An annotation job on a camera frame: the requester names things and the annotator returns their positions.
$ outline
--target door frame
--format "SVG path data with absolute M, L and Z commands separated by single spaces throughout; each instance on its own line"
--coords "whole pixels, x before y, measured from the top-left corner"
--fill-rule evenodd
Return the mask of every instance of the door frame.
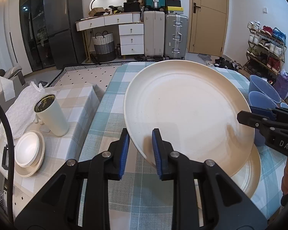
M 193 0 L 189 0 L 189 25 L 188 25 L 188 42 L 187 42 L 188 53 L 189 53 L 190 40 L 191 40 L 190 38 L 191 38 L 191 26 L 192 26 L 192 14 L 193 14 Z M 225 47 L 225 40 L 226 40 L 227 26 L 228 26 L 228 16 L 229 16 L 229 0 L 227 0 L 226 25 L 225 25 L 225 32 L 224 32 L 221 55 L 223 55 L 224 47 Z

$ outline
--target laundry basket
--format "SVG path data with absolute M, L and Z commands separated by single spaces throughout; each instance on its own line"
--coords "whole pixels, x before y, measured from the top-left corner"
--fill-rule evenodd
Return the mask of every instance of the laundry basket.
M 108 31 L 96 33 L 93 40 L 99 62 L 109 62 L 116 58 L 113 33 L 108 33 Z

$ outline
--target purple bag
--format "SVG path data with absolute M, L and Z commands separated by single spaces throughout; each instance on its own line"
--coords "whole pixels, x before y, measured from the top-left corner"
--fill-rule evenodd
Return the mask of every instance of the purple bag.
M 288 93 L 288 73 L 284 69 L 278 75 L 273 87 L 282 99 L 286 98 Z

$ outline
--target tablecloth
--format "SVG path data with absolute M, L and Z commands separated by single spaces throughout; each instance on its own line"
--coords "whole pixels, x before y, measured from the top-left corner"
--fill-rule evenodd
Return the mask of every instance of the tablecloth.
M 79 161 L 93 158 L 119 139 L 126 127 L 123 99 L 132 78 L 149 62 L 131 62 L 119 67 L 97 109 L 85 140 Z M 247 99 L 249 81 L 241 74 L 227 69 L 216 70 L 228 78 Z M 258 147 L 261 176 L 251 198 L 268 219 L 280 206 L 281 178 L 285 156 L 268 148 Z M 112 230 L 171 229 L 173 181 L 160 181 L 156 170 L 145 161 L 132 141 L 129 145 L 125 174 L 121 181 L 109 181 L 109 214 Z M 85 186 L 82 190 L 79 225 L 82 225 Z
M 41 131 L 45 139 L 45 157 L 40 169 L 31 177 L 23 178 L 14 173 L 13 211 L 15 216 L 23 209 L 30 199 L 43 187 L 54 173 L 65 163 L 74 158 L 78 160 L 89 127 L 99 106 L 99 100 L 92 84 L 73 84 L 49 87 L 46 92 L 56 91 L 56 99 L 60 104 L 69 123 L 68 132 L 58 137 L 51 131 Z M 27 130 L 38 130 L 39 125 L 32 123 Z M 5 143 L 0 137 L 0 172 L 7 178 L 8 171 L 1 166 Z

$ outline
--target silver screw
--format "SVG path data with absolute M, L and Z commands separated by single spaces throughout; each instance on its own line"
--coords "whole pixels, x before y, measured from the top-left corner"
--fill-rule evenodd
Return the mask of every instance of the silver screw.
M 210 167 L 214 166 L 215 164 L 216 163 L 214 162 L 214 160 L 211 160 L 211 159 L 206 160 L 206 165 L 208 165 Z
M 172 151 L 172 152 L 170 153 L 170 155 L 171 155 L 171 157 L 179 157 L 179 152 L 177 152 L 177 151 Z
M 110 157 L 111 156 L 111 152 L 110 151 L 104 151 L 101 155 L 103 157 Z
M 76 164 L 76 160 L 75 159 L 69 159 L 69 160 L 67 160 L 66 164 L 68 166 L 74 166 Z

